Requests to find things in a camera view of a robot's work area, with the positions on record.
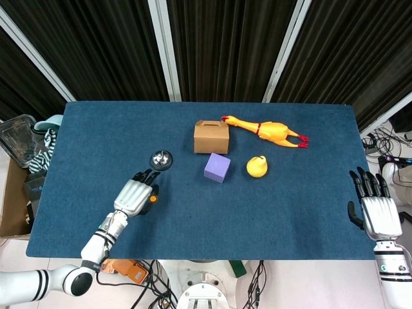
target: yellow pear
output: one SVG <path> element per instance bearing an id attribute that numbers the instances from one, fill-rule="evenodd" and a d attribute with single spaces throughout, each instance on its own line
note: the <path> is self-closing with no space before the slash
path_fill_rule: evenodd
<path id="1" fill-rule="evenodd" d="M 268 162 L 265 156 L 254 156 L 247 162 L 246 170 L 251 177 L 259 178 L 268 171 Z"/>

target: yellow rubber chicken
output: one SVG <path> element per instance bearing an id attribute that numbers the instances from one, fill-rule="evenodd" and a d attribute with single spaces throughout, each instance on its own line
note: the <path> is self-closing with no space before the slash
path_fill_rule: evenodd
<path id="1" fill-rule="evenodd" d="M 243 129 L 256 133 L 263 140 L 269 140 L 279 146 L 295 147 L 295 148 L 307 148 L 308 147 L 309 138 L 307 136 L 297 134 L 293 132 L 292 130 L 289 130 L 289 128 L 286 125 L 281 124 L 279 122 L 269 121 L 269 122 L 262 122 L 260 124 L 257 124 L 255 122 L 243 121 L 233 116 L 223 116 L 221 119 L 227 124 L 230 124 L 236 127 L 242 127 Z M 303 143 L 293 144 L 289 142 L 288 140 L 286 140 L 288 135 L 296 136 L 300 138 L 303 141 Z"/>

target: blue table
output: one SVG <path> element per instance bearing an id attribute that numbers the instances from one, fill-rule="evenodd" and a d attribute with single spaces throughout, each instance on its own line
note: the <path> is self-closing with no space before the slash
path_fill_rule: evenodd
<path id="1" fill-rule="evenodd" d="M 285 123 L 310 137 L 309 148 L 279 147 L 230 127 L 226 179 L 206 179 L 209 155 L 193 153 L 194 124 L 222 115 Z M 346 213 L 356 200 L 348 171 L 367 168 L 351 107 L 113 101 L 66 106 L 27 254 L 80 257 L 125 182 L 160 149 L 174 156 L 156 180 L 160 201 L 129 220 L 111 257 L 373 258 L 373 243 Z M 269 164 L 260 179 L 245 169 L 256 155 Z"/>

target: robot finger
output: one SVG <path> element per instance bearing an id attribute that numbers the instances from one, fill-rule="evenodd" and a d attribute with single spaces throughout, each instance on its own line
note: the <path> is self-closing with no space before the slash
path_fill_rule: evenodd
<path id="1" fill-rule="evenodd" d="M 142 174 L 143 174 L 142 172 L 136 173 L 135 176 L 132 178 L 132 180 L 137 181 L 138 178 L 140 177 L 140 175 L 142 175 Z"/>
<path id="2" fill-rule="evenodd" d="M 356 193 L 358 194 L 358 199 L 360 201 L 361 198 L 364 198 L 366 196 L 362 182 L 354 171 L 350 171 L 349 175 L 352 177 L 353 184 L 355 185 Z"/>
<path id="3" fill-rule="evenodd" d="M 376 174 L 376 178 L 379 182 L 379 187 L 380 187 L 380 193 L 386 197 L 386 198 L 390 198 L 391 195 L 389 194 L 389 189 L 388 189 L 388 185 L 386 184 L 385 179 L 382 177 L 382 175 L 380 174 Z"/>
<path id="4" fill-rule="evenodd" d="M 153 180 L 155 180 L 155 178 L 160 174 L 160 172 L 154 172 L 152 175 L 150 175 L 149 177 L 147 177 L 145 184 L 146 185 L 151 185 Z"/>
<path id="5" fill-rule="evenodd" d="M 366 174 L 368 175 L 368 178 L 370 179 L 372 183 L 373 195 L 380 196 L 381 194 L 380 194 L 380 188 L 379 188 L 378 181 L 376 180 L 376 178 L 371 172 L 366 172 Z"/>
<path id="6" fill-rule="evenodd" d="M 360 174 L 360 177 L 362 177 L 363 187 L 365 189 L 366 195 L 367 196 L 373 196 L 371 181 L 370 181 L 368 175 L 366 174 L 366 172 L 364 171 L 363 168 L 358 166 L 356 169 L 358 170 L 358 173 Z"/>
<path id="7" fill-rule="evenodd" d="M 133 177 L 133 180 L 136 182 L 144 182 L 147 175 L 150 174 L 152 170 L 151 169 L 146 169 L 144 172 L 139 172 Z"/>
<path id="8" fill-rule="evenodd" d="M 352 201 L 349 201 L 348 203 L 348 216 L 349 216 L 349 220 L 354 225 L 356 225 L 358 228 L 363 230 L 364 228 L 363 221 L 357 217 L 356 212 L 355 212 L 355 204 Z"/>
<path id="9" fill-rule="evenodd" d="M 152 194 L 159 195 L 159 186 L 152 185 Z"/>

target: cardboard box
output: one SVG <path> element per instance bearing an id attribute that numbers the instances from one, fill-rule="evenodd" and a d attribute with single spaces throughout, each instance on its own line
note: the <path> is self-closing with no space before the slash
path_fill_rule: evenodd
<path id="1" fill-rule="evenodd" d="M 29 239 L 30 227 L 26 222 L 28 198 L 23 183 L 28 170 L 10 160 L 3 191 L 3 207 L 0 207 L 0 239 Z"/>
<path id="2" fill-rule="evenodd" d="M 225 155 L 229 151 L 229 126 L 224 121 L 197 121 L 193 138 L 195 153 Z"/>

